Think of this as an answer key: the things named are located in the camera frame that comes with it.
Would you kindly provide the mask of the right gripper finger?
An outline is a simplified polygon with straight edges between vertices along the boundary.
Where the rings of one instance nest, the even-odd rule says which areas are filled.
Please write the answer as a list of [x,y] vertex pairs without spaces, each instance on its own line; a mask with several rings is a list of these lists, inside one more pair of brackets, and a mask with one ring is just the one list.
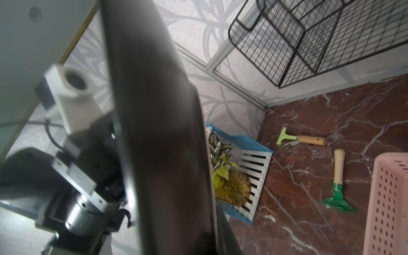
[[216,205],[218,230],[218,255],[243,255],[238,240],[234,235],[220,206]]

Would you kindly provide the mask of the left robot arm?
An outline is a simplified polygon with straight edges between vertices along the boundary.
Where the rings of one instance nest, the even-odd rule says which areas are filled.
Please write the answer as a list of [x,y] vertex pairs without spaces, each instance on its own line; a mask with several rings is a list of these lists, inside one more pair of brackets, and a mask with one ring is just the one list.
[[1,165],[1,207],[54,234],[45,255],[110,254],[111,234],[132,218],[125,204],[112,113],[55,155],[26,148]]

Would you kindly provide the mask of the dark teal square plate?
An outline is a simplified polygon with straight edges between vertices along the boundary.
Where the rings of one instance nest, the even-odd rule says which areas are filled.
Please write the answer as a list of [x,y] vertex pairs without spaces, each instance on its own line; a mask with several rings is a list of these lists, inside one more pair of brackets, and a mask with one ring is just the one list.
[[101,1],[114,128],[144,255],[214,255],[216,211],[204,119],[153,1]]

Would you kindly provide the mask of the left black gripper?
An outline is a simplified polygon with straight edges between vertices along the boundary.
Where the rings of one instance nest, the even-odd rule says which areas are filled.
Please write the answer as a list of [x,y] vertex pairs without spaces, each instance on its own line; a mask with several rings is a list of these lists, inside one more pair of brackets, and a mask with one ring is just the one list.
[[40,153],[36,161],[44,202],[35,225],[54,234],[42,254],[112,254],[112,234],[131,220],[124,208],[113,113],[68,136],[55,155]]

